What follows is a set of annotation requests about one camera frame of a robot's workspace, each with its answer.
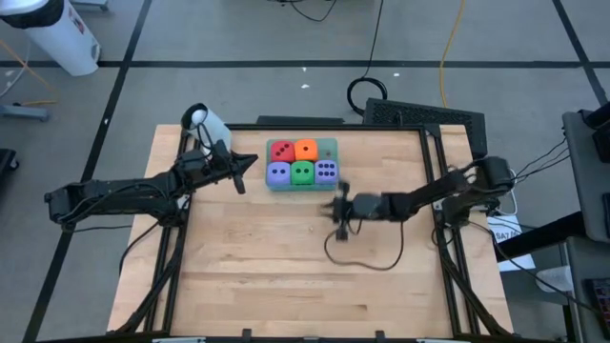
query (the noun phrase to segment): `black metal frame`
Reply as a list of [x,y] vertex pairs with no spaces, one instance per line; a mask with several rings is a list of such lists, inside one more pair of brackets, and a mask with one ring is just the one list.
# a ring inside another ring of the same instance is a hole
[[[439,169],[441,170],[441,175],[444,175],[447,172],[447,164],[444,155],[444,149],[442,146],[442,140],[440,137],[440,129],[438,125],[410,125],[410,126],[386,126],[386,125],[257,125],[257,124],[230,124],[228,125],[231,131],[417,131],[419,134],[419,142],[421,145],[421,153],[424,162],[424,168],[426,172],[427,182],[432,182],[435,180],[435,175],[433,171],[432,158],[430,154],[430,148],[428,145],[428,133],[432,134],[435,140],[435,148],[437,152],[437,158],[439,163]],[[178,154],[184,152],[187,147],[187,139],[188,137],[185,134],[182,134],[180,139],[180,146],[178,149]],[[439,216],[434,213],[435,225],[442,225],[438,222]],[[179,231],[182,231],[183,234],[186,234],[188,223],[185,223],[184,226],[178,227]],[[437,231],[439,233],[437,237],[437,242],[439,244],[446,243],[445,235],[443,231]],[[156,265],[154,268],[154,279],[156,279],[161,274],[163,270],[163,266],[167,259],[168,246],[170,243],[170,235],[171,228],[163,228],[163,232],[161,234],[161,241],[159,244],[159,253],[156,258]],[[462,272],[462,275],[466,280],[468,278],[468,270],[466,267],[466,257],[464,253],[464,249],[461,242],[461,237],[459,235],[459,231],[453,232],[453,235],[456,236],[454,239],[454,247],[456,251],[456,258],[459,265],[459,269]],[[166,303],[166,308],[164,311],[163,317],[163,325],[162,331],[169,333],[172,327],[172,318],[173,318],[173,310],[175,306],[175,297],[177,294],[177,285],[178,279],[180,275],[180,267],[176,269],[174,274],[170,279],[170,288],[168,292],[168,299]],[[460,323],[459,323],[459,315],[458,315],[458,304],[456,301],[455,290],[453,285],[453,280],[451,276],[443,271],[443,282],[445,287],[445,294],[447,296],[447,304],[449,317],[452,326],[453,335],[461,333]],[[470,304],[467,302],[466,311],[468,313],[468,320],[471,333],[479,333],[478,329],[478,320],[475,312],[471,308]],[[153,329],[153,322],[156,316],[156,303],[155,306],[151,307],[146,319],[145,319],[145,331],[150,331]]]

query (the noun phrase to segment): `black cable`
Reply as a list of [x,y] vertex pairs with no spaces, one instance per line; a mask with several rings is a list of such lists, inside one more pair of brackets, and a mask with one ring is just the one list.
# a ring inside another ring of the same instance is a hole
[[565,148],[564,150],[560,151],[555,157],[551,158],[550,160],[542,163],[538,168],[536,168],[534,171],[530,171],[524,175],[521,176],[515,176],[516,179],[518,179],[516,182],[522,182],[525,181],[532,173],[536,173],[538,171],[543,171],[545,169],[545,167],[549,166],[550,163],[553,163],[555,161],[557,161],[560,157],[562,157],[563,153],[568,151],[568,148]]
[[[78,214],[77,216],[75,216],[73,219],[71,219],[69,222],[67,222],[65,224],[73,224],[73,223],[78,222],[80,219],[84,218],[87,215],[87,213],[89,213],[95,207],[99,206],[99,204],[101,204],[102,202],[108,200],[109,197],[111,197],[111,196],[113,196],[113,195],[115,195],[117,193],[124,192],[126,190],[129,190],[129,189],[132,189],[132,188],[137,188],[137,187],[150,187],[150,188],[155,189],[156,191],[158,191],[164,198],[166,198],[166,199],[168,198],[167,194],[165,194],[160,188],[156,187],[153,184],[149,184],[149,183],[143,182],[143,183],[136,183],[136,184],[133,184],[133,185],[128,185],[128,186],[125,186],[125,187],[121,187],[121,188],[119,188],[118,190],[116,190],[114,192],[110,192],[110,193],[102,196],[99,200],[97,200],[94,203],[92,203],[88,208],[83,210],[80,214]],[[80,208],[83,204],[85,204],[87,201],[90,201],[90,200],[91,200],[90,198],[81,200],[74,207],[74,209],[72,211],[62,215],[57,220],[58,221],[62,221],[63,218],[66,218],[68,216],[71,216],[71,215],[75,214],[78,211],[78,208]]]
[[533,278],[535,278],[535,279],[536,279],[538,282],[540,282],[540,283],[541,283],[541,284],[543,284],[544,286],[546,286],[546,287],[550,288],[551,290],[553,290],[553,291],[555,291],[555,292],[557,292],[557,293],[559,293],[559,294],[563,295],[563,296],[564,296],[564,297],[565,297],[565,298],[566,298],[568,301],[572,301],[572,302],[573,302],[573,303],[575,303],[576,305],[578,305],[578,306],[580,306],[580,307],[582,307],[582,308],[584,308],[584,309],[586,309],[586,310],[589,310],[590,312],[592,312],[592,313],[594,313],[594,314],[596,314],[596,315],[601,315],[601,313],[600,313],[600,312],[599,312],[597,309],[595,309],[595,308],[593,308],[593,307],[591,307],[591,306],[589,306],[589,305],[587,305],[587,304],[585,304],[585,303],[583,303],[583,302],[578,301],[578,300],[577,300],[577,299],[576,299],[574,296],[571,296],[571,295],[567,294],[566,292],[564,292],[564,291],[562,291],[562,290],[558,289],[557,287],[555,287],[555,286],[553,286],[553,285],[549,284],[548,282],[546,282],[546,281],[544,281],[544,280],[540,279],[540,278],[539,278],[539,277],[537,277],[537,276],[536,276],[536,275],[535,275],[533,272],[531,272],[531,271],[529,271],[529,270],[525,269],[525,268],[524,268],[524,267],[522,267],[520,264],[518,264],[518,263],[516,263],[515,261],[513,261],[513,260],[512,260],[510,257],[508,257],[508,255],[507,255],[507,254],[506,254],[506,253],[505,253],[505,252],[502,250],[502,248],[499,246],[498,241],[496,240],[496,236],[494,235],[494,233],[493,233],[491,230],[489,230],[489,229],[485,228],[484,226],[482,226],[482,225],[480,225],[480,224],[478,224],[478,223],[475,223],[475,222],[469,222],[469,223],[470,223],[470,224],[473,224],[473,225],[475,225],[476,227],[478,227],[479,229],[481,229],[481,230],[483,230],[483,231],[485,231],[485,232],[489,233],[489,234],[492,236],[492,241],[493,241],[493,243],[494,243],[494,246],[496,247],[496,251],[497,251],[497,252],[498,252],[498,253],[499,253],[499,254],[500,254],[502,257],[504,257],[504,258],[505,258],[507,261],[510,261],[510,262],[511,262],[513,265],[515,265],[515,267],[517,267],[517,268],[519,268],[520,270],[522,270],[522,271],[526,272],[528,275],[530,275],[530,276],[532,276]]
[[459,272],[458,266],[451,259],[451,255],[446,247],[439,248],[440,264],[447,273],[451,276],[453,281],[461,290],[464,299],[471,305],[472,309],[478,316],[478,319],[483,323],[485,329],[490,335],[503,335],[512,336],[511,333],[502,328],[497,320],[487,311],[485,305],[478,299],[477,295],[473,291],[472,287],[464,279]]
[[[203,140],[201,140],[201,133],[199,132],[199,127],[202,127],[203,131],[206,133],[206,137],[208,138],[208,143],[210,144],[210,147],[206,147],[206,145],[203,144]],[[197,126],[197,133],[199,133],[199,141],[201,142],[201,146],[203,146],[204,148],[210,149],[210,152],[212,153],[212,150],[214,149],[214,141],[212,140],[212,136],[210,135],[208,128],[206,128],[206,126],[203,123],[201,123],[201,124],[199,124],[199,126]]]
[[209,150],[210,152],[208,152],[208,154],[204,154],[203,157],[204,158],[208,158],[210,155],[212,155],[212,139],[210,139],[210,146],[207,146],[203,143],[203,139],[201,138],[201,127],[203,127],[204,131],[206,126],[203,125],[203,123],[199,123],[197,124],[197,137],[199,138],[199,142],[201,144],[201,147]]
[[[452,234],[451,234],[451,238],[449,238],[449,240],[447,242],[445,242],[444,247],[448,247],[449,244],[451,242],[453,242],[454,239],[456,238],[456,236],[454,235],[454,232],[453,232],[453,228],[448,228],[448,229],[451,230]],[[440,245],[438,244],[437,240],[435,239],[435,236],[437,235],[437,231],[438,231],[438,228],[434,228],[432,230],[432,234],[430,235],[430,240],[432,240],[432,244],[434,244],[436,247],[440,247]]]
[[535,226],[533,226],[533,225],[525,225],[525,224],[521,224],[521,223],[515,223],[515,222],[512,222],[512,221],[510,221],[510,220],[506,220],[506,219],[504,219],[504,218],[500,218],[500,217],[496,217],[496,216],[494,216],[494,217],[492,217],[492,218],[497,219],[497,220],[499,220],[499,221],[503,221],[503,222],[509,223],[509,224],[513,224],[513,225],[519,225],[519,226],[521,226],[521,227],[523,227],[523,228],[526,228],[526,229],[532,229],[532,230],[534,230],[534,229],[538,229],[538,228],[539,228],[539,227],[535,227]]
[[[187,208],[187,206],[191,203],[193,199],[193,194],[189,193],[189,198],[185,200],[185,202],[180,207],[180,210],[183,211]],[[186,241],[186,232],[184,230],[178,231],[178,236],[176,237],[175,245],[172,252],[172,257],[168,260],[168,263],[165,266],[163,272],[156,279],[154,284],[151,287],[151,290],[146,294],[142,303],[138,306],[135,312],[132,313],[130,318],[116,331],[119,333],[134,333],[137,327],[140,325],[146,313],[149,311],[151,306],[154,304],[154,300],[159,296],[165,284],[170,279],[172,274],[175,272],[176,268],[180,265],[182,261],[182,254],[184,252],[184,246]]]
[[154,223],[151,227],[147,228],[144,232],[142,232],[139,236],[137,236],[137,238],[135,238],[133,240],[132,243],[130,243],[130,245],[127,246],[127,249],[125,249],[125,251],[123,252],[123,254],[121,255],[121,260],[118,264],[118,274],[120,275],[121,272],[123,272],[123,263],[125,262],[125,257],[127,257],[127,254],[130,252],[130,250],[133,248],[133,246],[135,246],[137,244],[137,242],[141,241],[142,238],[146,237],[149,233],[151,233],[151,231],[157,227],[157,225],[159,225],[159,222],[157,221],[156,223]]
[[296,7],[295,2],[300,2],[300,1],[286,1],[286,2],[289,2],[289,3],[290,3],[290,6],[292,6],[292,7],[293,7],[293,9],[295,9],[295,10],[296,10],[296,12],[297,12],[298,14],[300,14],[300,15],[304,16],[305,18],[307,18],[307,19],[309,19],[309,20],[311,20],[311,21],[315,21],[315,22],[317,22],[317,23],[321,23],[321,22],[323,22],[323,21],[326,19],[326,17],[328,17],[328,15],[329,15],[329,14],[331,14],[331,10],[333,10],[333,7],[334,7],[334,6],[335,6],[335,4],[336,4],[336,0],[333,0],[333,4],[330,6],[330,8],[329,8],[329,9],[328,9],[328,11],[326,12],[326,14],[325,14],[325,15],[322,17],[322,19],[315,19],[315,18],[312,18],[311,16],[309,16],[309,15],[307,15],[307,14],[303,13],[302,11],[300,11],[300,10],[299,10],[299,9]]
[[563,137],[563,140],[561,140],[555,147],[553,147],[549,152],[547,152],[546,154],[542,155],[541,157],[535,159],[534,161],[528,163],[527,165],[525,165],[525,167],[523,167],[515,176],[515,178],[518,178],[522,172],[525,172],[525,170],[527,170],[531,165],[533,165],[534,163],[540,161],[542,158],[550,155],[551,153],[553,153],[553,151],[555,151],[555,149],[559,148],[563,143],[565,143],[566,138]]
[[79,233],[79,232],[87,232],[87,231],[93,231],[93,230],[127,229],[127,228],[130,228],[131,226],[132,225],[119,225],[119,226],[113,226],[113,227],[92,227],[92,228],[78,229],[78,230],[68,230],[68,229],[64,228],[64,226],[62,226],[61,231],[65,232],[65,233]]
[[371,47],[371,54],[369,56],[369,62],[367,63],[367,66],[366,66],[366,71],[364,72],[364,74],[362,76],[360,76],[356,80],[352,81],[347,88],[347,102],[350,104],[350,107],[352,108],[352,110],[354,110],[354,112],[356,112],[360,115],[364,115],[364,110],[359,108],[358,106],[356,106],[356,104],[354,103],[354,100],[352,99],[352,91],[354,90],[354,87],[357,84],[359,84],[360,82],[369,82],[369,83],[373,84],[374,86],[379,88],[379,90],[381,91],[381,98],[383,100],[388,99],[388,89],[385,87],[383,82],[381,82],[373,77],[366,77],[366,75],[368,75],[368,73],[369,73],[369,70],[371,69],[371,64],[373,63],[373,54],[375,53],[375,45],[377,42],[377,33],[379,32],[379,22],[381,21],[381,11],[382,10],[383,10],[383,0],[381,0],[381,4],[379,4],[379,13],[377,14],[377,23],[375,26],[375,36],[373,37],[373,46]]
[[542,171],[545,171],[545,170],[547,170],[547,169],[549,169],[549,168],[551,168],[551,167],[554,167],[554,166],[556,166],[557,164],[559,164],[559,163],[561,163],[561,162],[565,161],[565,160],[566,160],[566,159],[568,159],[568,158],[570,158],[570,155],[567,155],[567,156],[565,156],[565,157],[561,158],[561,160],[559,160],[559,161],[557,161],[557,162],[555,162],[555,163],[553,163],[553,164],[550,164],[550,165],[548,165],[548,166],[546,166],[546,167],[544,167],[544,168],[539,168],[539,169],[536,169],[535,171],[530,171],[530,172],[528,172],[528,173],[526,173],[526,174],[522,175],[521,177],[523,177],[523,178],[519,180],[519,183],[521,183],[521,182],[525,181],[525,180],[526,180],[526,179],[527,179],[529,176],[534,175],[534,174],[539,173],[539,172],[542,172]]
[[328,257],[328,259],[338,266],[360,266],[360,267],[368,268],[368,269],[374,270],[374,271],[385,272],[385,271],[389,271],[390,269],[395,267],[398,264],[398,262],[400,262],[400,258],[402,257],[402,253],[404,252],[404,222],[400,222],[400,251],[398,252],[398,257],[396,258],[396,261],[394,261],[394,263],[392,263],[388,267],[372,266],[372,265],[366,264],[364,262],[359,262],[359,261],[336,260],[334,257],[331,256],[331,253],[328,251],[328,241],[331,239],[331,237],[333,237],[336,234],[337,231],[338,231],[338,229],[334,230],[333,232],[329,233],[328,236],[326,236],[326,239],[324,240],[324,252],[326,253],[326,256]]
[[358,222],[358,230],[354,231],[354,229],[352,229],[352,225],[350,224],[350,222],[347,222],[347,229],[353,234],[353,235],[359,235],[360,234],[360,230],[362,230],[362,219],[359,220]]

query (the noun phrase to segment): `purple dice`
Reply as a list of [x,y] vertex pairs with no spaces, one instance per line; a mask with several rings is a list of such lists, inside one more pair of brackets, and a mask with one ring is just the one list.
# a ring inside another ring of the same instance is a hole
[[273,162],[267,166],[268,185],[290,185],[290,163]]
[[333,185],[339,179],[339,168],[335,161],[320,160],[315,162],[315,182],[318,185]]

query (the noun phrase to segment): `wooden table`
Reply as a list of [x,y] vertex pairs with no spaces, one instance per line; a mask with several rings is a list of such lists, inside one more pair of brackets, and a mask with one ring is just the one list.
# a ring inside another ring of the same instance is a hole
[[[463,127],[441,127],[447,163],[471,160]],[[167,170],[175,159],[178,126],[158,126],[146,176]],[[405,223],[405,250],[388,272],[339,267],[322,243],[335,226],[318,205],[329,192],[270,192],[265,186],[265,147],[271,138],[335,137],[341,175],[357,192],[409,192],[426,183],[418,134],[411,131],[234,131],[236,152],[257,153],[244,175],[246,194],[232,181],[195,194],[178,293],[173,335],[451,337],[437,248],[431,243],[430,207]],[[484,216],[471,220],[486,225]],[[136,216],[131,239],[153,223]],[[119,280],[109,329],[120,326],[152,283],[160,230],[130,252]],[[475,293],[507,330],[512,325],[491,237],[462,229]],[[388,265],[397,256],[398,224],[365,222],[348,244],[334,240],[335,258]],[[463,331],[467,320],[456,288]],[[161,327],[166,295],[159,298],[155,327]]]

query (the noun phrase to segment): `white cylinder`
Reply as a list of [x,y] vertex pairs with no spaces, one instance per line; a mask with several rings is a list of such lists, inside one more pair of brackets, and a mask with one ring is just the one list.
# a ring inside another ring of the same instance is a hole
[[[231,131],[211,109],[203,104],[195,104],[187,110],[185,115],[187,117],[183,118],[183,128],[191,136],[199,139],[204,146],[211,147],[212,144],[222,140],[227,150],[231,150]],[[204,148],[204,152],[207,154],[209,151]]]
[[[31,13],[34,16],[44,16],[45,13],[40,9],[48,3],[49,0],[0,1],[0,15],[20,16]],[[69,0],[63,0],[61,17],[55,23],[42,27],[26,25],[24,31],[70,75],[87,75],[97,70],[100,45]]]
[[[574,283],[572,282],[572,271],[570,270],[570,266],[562,266],[540,271],[536,273],[536,276],[542,281],[550,284],[551,286],[554,286],[562,292],[569,292],[574,290]],[[538,280],[536,280],[536,284],[541,290],[547,293],[554,292],[553,289],[549,288]]]

